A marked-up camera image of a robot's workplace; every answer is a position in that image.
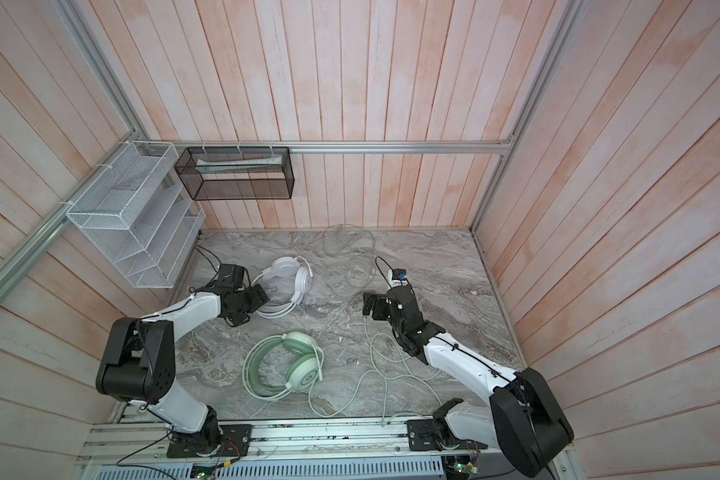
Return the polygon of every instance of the robotic arm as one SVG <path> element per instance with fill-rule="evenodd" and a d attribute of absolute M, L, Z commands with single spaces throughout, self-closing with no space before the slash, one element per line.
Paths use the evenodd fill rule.
<path fill-rule="evenodd" d="M 492 362 L 424 320 L 405 270 L 390 270 L 387 283 L 386 295 L 364 294 L 363 315 L 389 322 L 407 354 L 448 373 L 490 406 L 460 398 L 446 402 L 433 414 L 439 444 L 467 439 L 498 444 L 512 466 L 533 477 L 573 441 L 574 431 L 541 374 Z"/>
<path fill-rule="evenodd" d="M 195 327 L 221 317 L 230 326 L 250 320 L 269 301 L 260 285 L 244 287 L 245 269 L 221 264 L 219 279 L 153 315 L 122 318 L 112 325 L 96 375 L 99 393 L 149 410 L 171 424 L 174 441 L 193 454 L 213 454 L 221 442 L 213 408 L 178 382 L 173 344 Z"/>

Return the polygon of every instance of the metal rail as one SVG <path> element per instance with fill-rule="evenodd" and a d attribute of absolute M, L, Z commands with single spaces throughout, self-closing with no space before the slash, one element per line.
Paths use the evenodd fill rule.
<path fill-rule="evenodd" d="M 538 109 L 541 97 L 549 87 L 550 80 L 552 79 L 552 73 L 557 69 L 564 47 L 570 41 L 571 33 L 574 30 L 576 21 L 580 18 L 580 15 L 585 10 L 585 7 L 586 0 L 570 0 L 566 6 L 565 13 L 563 14 L 563 21 L 557 27 L 557 31 L 553 37 L 552 46 L 544 57 L 541 70 L 539 70 L 539 74 L 534 81 L 534 87 L 528 96 L 528 100 L 525 102 L 525 106 L 523 106 L 523 111 L 520 114 L 518 124 L 515 126 L 514 131 L 510 136 L 510 149 L 499 159 L 499 165 L 496 166 L 494 176 L 490 179 L 488 188 L 485 191 L 483 199 L 480 201 L 478 211 L 474 216 L 474 220 L 472 220 L 472 225 L 469 227 L 473 234 L 476 234 L 483 224 L 490 202 L 492 202 L 496 196 L 496 190 L 499 183 L 507 173 L 507 168 L 514 157 L 516 147 L 525 137 L 528 130 L 528 124 L 534 116 L 534 112 Z"/>
<path fill-rule="evenodd" d="M 492 141 L 171 141 L 177 149 L 288 147 L 292 154 L 505 154 L 511 142 Z"/>

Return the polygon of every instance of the wooden wall panel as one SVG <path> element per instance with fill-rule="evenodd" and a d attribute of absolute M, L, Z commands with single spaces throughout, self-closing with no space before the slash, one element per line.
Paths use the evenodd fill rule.
<path fill-rule="evenodd" d="M 78 3 L 149 135 L 163 140 L 506 138 L 566 5 Z M 601 15 L 627 4 L 604 5 Z M 469 225 L 494 163 L 474 155 L 314 154 L 294 155 L 293 164 L 291 200 L 206 202 L 208 227 Z"/>
<path fill-rule="evenodd" d="M 128 130 L 55 4 L 0 1 L 0 262 Z M 158 310 L 159 294 L 76 230 L 40 258 L 0 306 L 0 470 L 69 470 L 115 405 L 94 387 L 112 322 Z"/>
<path fill-rule="evenodd" d="M 591 2 L 526 138 L 478 239 L 587 475 L 720 478 L 720 1 Z"/>

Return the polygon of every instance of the mint green headphones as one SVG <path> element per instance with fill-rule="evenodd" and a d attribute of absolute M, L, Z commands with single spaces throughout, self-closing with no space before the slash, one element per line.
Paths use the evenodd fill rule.
<path fill-rule="evenodd" d="M 286 384 L 279 386 L 267 385 L 259 375 L 259 365 L 264 357 L 276 346 L 282 347 L 299 357 L 286 372 Z M 322 349 L 309 335 L 301 332 L 283 333 L 268 336 L 255 344 L 248 352 L 242 364 L 242 384 L 251 396 L 260 400 L 274 402 L 285 398 L 290 392 L 297 392 L 312 386 L 315 380 L 322 380 Z"/>

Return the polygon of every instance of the marble surface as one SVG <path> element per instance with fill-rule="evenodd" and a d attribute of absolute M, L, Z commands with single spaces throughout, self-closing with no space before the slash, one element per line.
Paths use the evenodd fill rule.
<path fill-rule="evenodd" d="M 225 263 L 246 266 L 254 276 L 280 256 L 295 255 L 307 258 L 315 272 L 304 301 L 287 316 L 268 320 L 253 314 L 249 323 L 234 329 L 215 319 L 176 344 L 177 378 L 192 395 L 215 408 L 221 419 L 316 417 L 309 408 L 306 393 L 295 392 L 279 402 L 264 402 L 252 398 L 242 386 L 242 363 L 251 347 L 267 336 L 294 330 L 315 338 L 326 354 L 324 379 L 312 390 L 315 408 L 333 413 L 352 398 L 358 379 L 372 368 L 365 328 L 370 336 L 391 332 L 386 322 L 375 322 L 361 313 L 363 291 L 386 293 L 388 289 L 376 270 L 373 256 L 368 254 L 371 248 L 394 267 L 408 271 L 425 319 L 438 323 L 486 357 L 520 368 L 517 351 L 467 231 L 330 229 L 218 233 L 202 238 L 199 245 Z M 211 265 L 198 257 L 189 285 L 200 287 L 212 275 Z M 293 277 L 264 281 L 262 285 L 272 298 L 271 303 L 287 302 L 293 292 Z M 401 358 L 396 344 L 386 336 L 376 338 L 374 346 L 387 357 Z M 283 384 L 283 375 L 295 358 L 277 347 L 262 362 L 262 378 L 271 384 Z M 387 376 L 405 373 L 400 362 L 384 360 L 376 353 L 374 360 Z M 422 378 L 437 371 L 416 359 L 408 360 L 408 364 Z M 457 396 L 475 405 L 482 404 L 446 373 L 440 373 L 428 384 L 439 395 L 440 402 Z M 387 415 L 430 414 L 440 405 L 433 393 L 416 379 L 393 380 L 387 388 Z M 382 412 L 384 379 L 369 373 L 354 403 L 339 415 L 380 416 Z"/>

